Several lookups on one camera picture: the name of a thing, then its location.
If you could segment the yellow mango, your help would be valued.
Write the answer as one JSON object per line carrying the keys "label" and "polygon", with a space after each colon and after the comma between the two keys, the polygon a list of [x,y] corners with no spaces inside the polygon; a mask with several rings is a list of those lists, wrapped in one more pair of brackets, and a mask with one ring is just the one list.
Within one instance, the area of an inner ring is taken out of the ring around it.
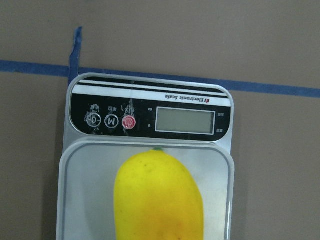
{"label": "yellow mango", "polygon": [[204,204],[189,170],[161,149],[130,157],[114,183],[118,240],[202,240]]}

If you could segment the blue tape strip by scale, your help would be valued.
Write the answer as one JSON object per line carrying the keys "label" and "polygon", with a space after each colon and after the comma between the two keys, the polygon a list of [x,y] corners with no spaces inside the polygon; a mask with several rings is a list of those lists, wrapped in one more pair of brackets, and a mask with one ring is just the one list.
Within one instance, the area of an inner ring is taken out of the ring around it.
{"label": "blue tape strip by scale", "polygon": [[286,96],[307,97],[307,98],[320,97],[320,90],[318,88],[311,88],[311,87],[267,84],[267,83],[257,83],[257,82],[249,82],[249,81],[236,81],[236,80],[201,78],[201,77],[189,77],[189,76],[179,76],[179,75],[155,74],[155,73],[142,73],[142,72],[120,71],[120,70],[110,70],[110,69],[101,69],[101,68],[89,68],[89,67],[76,68],[76,65],[65,66],[65,65],[44,64],[44,63],[34,63],[34,62],[1,60],[0,71],[8,72],[8,73],[64,77],[68,79],[69,83],[72,81],[73,78],[76,77],[76,73],[79,73],[79,74],[99,73],[99,74],[121,75],[121,76],[129,76],[129,77],[173,80],[173,81],[180,81],[180,82],[214,84],[214,85],[222,86],[225,89],[230,91],[286,95]]}

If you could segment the silver electronic kitchen scale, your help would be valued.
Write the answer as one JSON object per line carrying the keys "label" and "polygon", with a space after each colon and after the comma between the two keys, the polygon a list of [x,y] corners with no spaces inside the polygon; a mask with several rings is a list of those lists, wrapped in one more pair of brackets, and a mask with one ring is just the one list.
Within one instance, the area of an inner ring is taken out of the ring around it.
{"label": "silver electronic kitchen scale", "polygon": [[131,156],[161,148],[192,174],[204,206],[204,238],[231,237],[234,102],[223,87],[85,73],[66,94],[56,238],[113,240],[113,188]]}

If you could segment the blue tape stub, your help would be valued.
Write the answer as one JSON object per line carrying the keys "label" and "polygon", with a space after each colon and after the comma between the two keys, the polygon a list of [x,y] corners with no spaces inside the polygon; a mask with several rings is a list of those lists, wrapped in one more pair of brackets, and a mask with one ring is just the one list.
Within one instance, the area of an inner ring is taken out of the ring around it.
{"label": "blue tape stub", "polygon": [[74,30],[73,47],[69,56],[68,84],[79,75],[80,55],[82,49],[82,26]]}

